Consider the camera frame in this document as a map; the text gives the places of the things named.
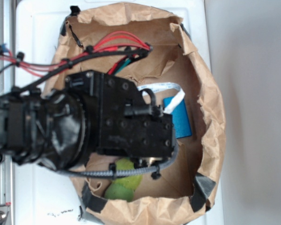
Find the green object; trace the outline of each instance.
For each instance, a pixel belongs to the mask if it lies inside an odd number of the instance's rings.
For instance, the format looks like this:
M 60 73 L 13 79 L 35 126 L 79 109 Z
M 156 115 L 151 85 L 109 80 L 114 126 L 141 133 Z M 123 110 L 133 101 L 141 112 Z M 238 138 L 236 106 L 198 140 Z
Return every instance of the green object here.
M 117 170 L 132 170 L 134 169 L 133 162 L 127 158 L 119 159 L 116 162 Z M 106 189 L 104 198 L 106 199 L 122 199 L 131 202 L 134 196 L 134 191 L 140 185 L 142 175 L 124 177 L 114 180 Z
M 120 72 L 122 69 L 124 69 L 129 63 L 131 62 L 130 59 L 127 59 L 126 62 L 117 70 L 116 73 Z
M 122 158 L 116 162 L 117 170 L 132 170 L 134 169 L 133 162 L 129 159 Z M 127 189 L 131 189 L 135 191 L 137 187 L 140 185 L 142 180 L 142 175 L 130 176 L 119 178 L 113 181 L 115 184 L 123 185 Z
M 112 183 L 106 189 L 104 198 L 107 199 L 122 199 L 131 202 L 134 196 L 134 191 L 127 189 L 120 184 Z

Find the white ribbon cable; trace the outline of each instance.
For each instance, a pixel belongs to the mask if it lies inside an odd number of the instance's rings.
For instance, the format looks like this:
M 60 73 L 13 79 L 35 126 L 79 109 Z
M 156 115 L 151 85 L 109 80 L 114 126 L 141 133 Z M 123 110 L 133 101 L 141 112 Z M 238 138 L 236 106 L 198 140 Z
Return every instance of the white ribbon cable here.
M 171 100 L 171 102 L 168 104 L 167 107 L 164 109 L 164 113 L 171 114 L 173 110 L 177 107 L 177 105 L 182 102 L 184 99 L 185 93 L 177 83 L 151 83 L 151 84 L 145 84 L 142 86 L 137 87 L 138 90 L 143 90 L 145 88 L 151 89 L 154 93 L 158 93 L 161 91 L 165 91 L 168 89 L 176 89 L 178 93 L 174 96 L 174 98 Z M 148 95 L 145 91 L 142 93 L 143 96 Z

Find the brown paper bag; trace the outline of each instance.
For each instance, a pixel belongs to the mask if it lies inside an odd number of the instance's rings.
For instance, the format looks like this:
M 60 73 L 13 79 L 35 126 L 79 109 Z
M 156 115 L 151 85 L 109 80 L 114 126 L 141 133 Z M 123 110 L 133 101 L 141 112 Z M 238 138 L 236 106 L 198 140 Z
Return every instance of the brown paper bag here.
M 179 139 L 179 156 L 162 178 L 144 176 L 133 202 L 106 200 L 108 180 L 72 178 L 86 212 L 108 225 L 178 225 L 213 207 L 225 152 L 225 112 L 220 90 L 209 69 L 181 26 L 182 18 L 154 7 L 116 3 L 80 11 L 72 7 L 59 37 L 53 63 L 83 52 L 105 35 L 129 31 L 153 46 L 152 53 L 123 69 L 118 76 L 137 85 L 159 82 L 180 84 L 193 135 Z M 88 69 L 107 72 L 117 57 L 82 62 L 51 78 L 45 92 L 61 89 L 67 75 Z M 157 95 L 158 103 L 171 93 Z M 93 153 L 79 170 L 106 170 L 116 157 Z

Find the green wire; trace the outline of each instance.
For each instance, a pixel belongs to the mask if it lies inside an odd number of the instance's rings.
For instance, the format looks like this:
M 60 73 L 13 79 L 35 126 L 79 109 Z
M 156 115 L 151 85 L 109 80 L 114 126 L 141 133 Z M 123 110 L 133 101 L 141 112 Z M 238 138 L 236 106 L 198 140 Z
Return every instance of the green wire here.
M 124 64 L 116 71 L 115 74 L 117 74 L 118 72 L 120 72 L 122 69 L 124 69 L 129 63 L 131 62 L 130 59 L 127 59 L 126 62 L 124 62 Z

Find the metal frame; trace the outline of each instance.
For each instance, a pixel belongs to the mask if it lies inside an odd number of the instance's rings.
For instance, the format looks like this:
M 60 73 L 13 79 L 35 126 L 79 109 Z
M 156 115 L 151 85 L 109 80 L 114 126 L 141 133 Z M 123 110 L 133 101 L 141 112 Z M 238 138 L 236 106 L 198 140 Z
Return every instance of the metal frame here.
M 15 9 L 17 0 L 0 0 L 0 44 L 15 52 Z M 0 61 L 0 68 L 5 65 Z M 0 76 L 0 94 L 15 83 L 15 70 L 8 69 Z M 0 164 L 0 220 L 2 225 L 14 225 L 14 166 L 10 157 Z

